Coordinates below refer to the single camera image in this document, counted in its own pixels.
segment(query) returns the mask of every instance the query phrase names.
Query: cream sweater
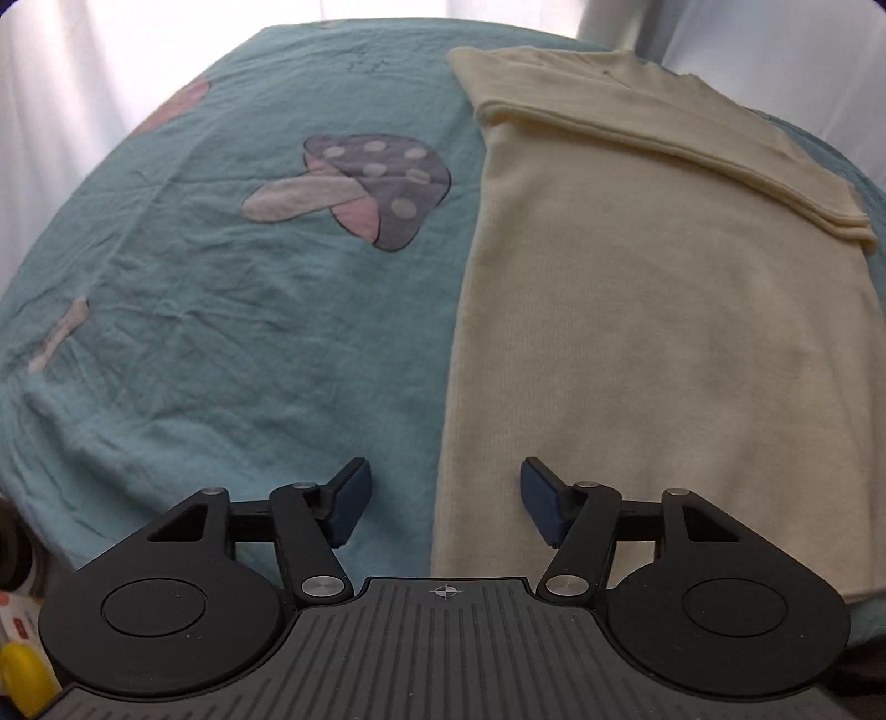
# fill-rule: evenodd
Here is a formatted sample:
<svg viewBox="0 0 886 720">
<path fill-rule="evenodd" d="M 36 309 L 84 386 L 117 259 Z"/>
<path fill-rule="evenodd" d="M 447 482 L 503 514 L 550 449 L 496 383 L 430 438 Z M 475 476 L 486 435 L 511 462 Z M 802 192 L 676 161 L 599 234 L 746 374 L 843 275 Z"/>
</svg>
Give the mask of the cream sweater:
<svg viewBox="0 0 886 720">
<path fill-rule="evenodd" d="M 629 53 L 448 58 L 487 156 L 432 573 L 538 579 L 517 484 L 537 455 L 628 499 L 690 488 L 845 597 L 884 587 L 886 334 L 850 186 Z"/>
</svg>

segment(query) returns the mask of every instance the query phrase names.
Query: sheer curtain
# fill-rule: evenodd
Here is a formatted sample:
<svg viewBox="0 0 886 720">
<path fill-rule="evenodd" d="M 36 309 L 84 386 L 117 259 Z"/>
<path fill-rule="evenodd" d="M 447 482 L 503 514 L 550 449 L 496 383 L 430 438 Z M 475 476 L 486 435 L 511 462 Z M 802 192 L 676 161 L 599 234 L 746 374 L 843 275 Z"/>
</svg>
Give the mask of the sheer curtain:
<svg viewBox="0 0 886 720">
<path fill-rule="evenodd" d="M 0 293 L 77 184 L 268 25 L 452 17 L 634 48 L 829 143 L 886 187 L 874 0 L 19 0 L 0 18 Z"/>
</svg>

